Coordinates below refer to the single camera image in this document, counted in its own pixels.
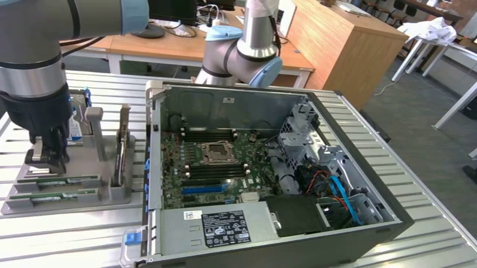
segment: wooden cabinet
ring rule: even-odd
[[[307,88],[340,91],[363,109],[408,39],[375,17],[295,0],[288,38],[316,68]]]

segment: blue pcie slot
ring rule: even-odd
[[[184,188],[182,194],[208,194],[208,193],[224,193],[228,186],[212,186],[212,187],[197,187],[197,188]]]

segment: gray floor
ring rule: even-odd
[[[101,59],[70,57],[67,69],[109,72]],[[401,61],[396,61],[383,79],[377,91],[391,84]],[[154,76],[190,78],[198,68],[185,73],[172,65],[153,64]],[[463,166],[477,166],[468,154],[477,148],[477,121],[458,114],[444,129],[432,125],[456,103],[455,97],[417,73],[405,75],[388,87],[385,93],[373,96],[367,113],[392,137],[391,146],[408,163],[438,198],[456,218],[477,237],[477,185],[462,171]]]

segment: green circuit board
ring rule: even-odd
[[[266,156],[264,147],[260,149],[258,154],[256,153],[264,140],[252,142],[250,135],[253,135],[250,132],[238,132],[237,139],[225,143],[185,142],[180,138],[180,133],[162,133],[164,204],[166,209],[234,204],[240,202],[241,194],[248,192],[258,192],[261,197],[281,194],[270,159]],[[226,144],[228,148],[230,148],[233,158],[229,160],[232,164],[248,163],[250,174],[241,178],[224,178],[218,185],[184,186],[182,182],[190,179],[186,176],[186,165],[212,166],[210,163],[205,162],[205,146],[218,144]],[[184,188],[206,186],[221,186],[225,190],[222,193],[184,194]]]

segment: motherboard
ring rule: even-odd
[[[164,132],[165,209],[256,202],[281,194],[260,133]]]

